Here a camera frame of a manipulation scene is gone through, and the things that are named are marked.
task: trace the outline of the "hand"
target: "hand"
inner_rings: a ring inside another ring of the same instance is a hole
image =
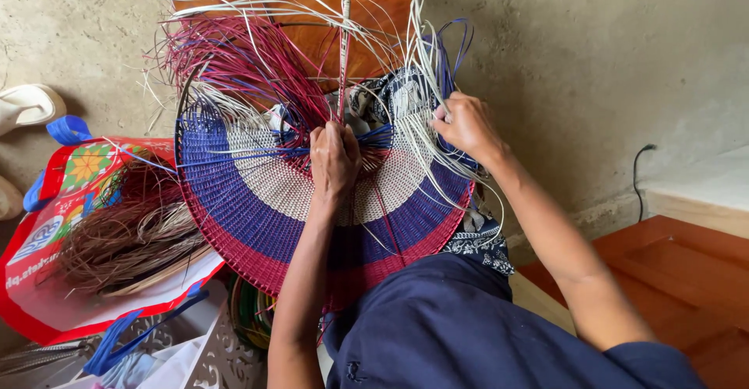
[[[432,120],[431,125],[449,144],[484,163],[480,159],[482,155],[492,154],[497,149],[509,150],[507,144],[492,130],[487,113],[486,103],[455,91],[445,99],[444,106],[437,107],[436,119]]]
[[[351,190],[362,167],[359,142],[351,127],[328,121],[309,134],[314,197],[337,205]]]

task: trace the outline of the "navy blue shirt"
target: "navy blue shirt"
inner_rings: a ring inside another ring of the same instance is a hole
[[[511,302],[507,278],[450,253],[390,275],[326,329],[327,387],[703,388],[660,343],[605,352]]]

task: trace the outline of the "patterned cloth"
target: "patterned cloth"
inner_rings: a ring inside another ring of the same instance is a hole
[[[515,268],[507,259],[505,236],[501,231],[497,235],[499,226],[489,216],[468,211],[442,251],[470,257],[508,277],[515,273]]]

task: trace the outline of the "woven hat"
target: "woven hat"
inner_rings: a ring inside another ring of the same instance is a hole
[[[415,69],[405,68],[378,85],[380,108],[386,106],[389,114],[380,118],[392,133],[389,149],[360,174],[339,210],[327,264],[331,309],[347,306],[388,274],[438,252],[470,201],[473,182],[410,138],[408,125],[425,124],[436,105],[433,95],[423,94],[421,80]],[[200,86],[186,94],[177,116],[175,153],[187,205],[227,263],[277,297],[307,215],[314,215],[309,167],[253,151],[278,145],[283,126],[269,130],[257,116],[226,115],[223,102]],[[433,130],[428,133],[437,138]]]

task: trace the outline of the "printed bag logo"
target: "printed bag logo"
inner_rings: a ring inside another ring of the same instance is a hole
[[[8,266],[16,263],[17,261],[34,254],[46,247],[47,243],[51,240],[55,232],[60,228],[63,217],[57,215],[48,221],[44,222],[39,228],[26,238],[23,246],[16,252],[11,260],[7,263]]]

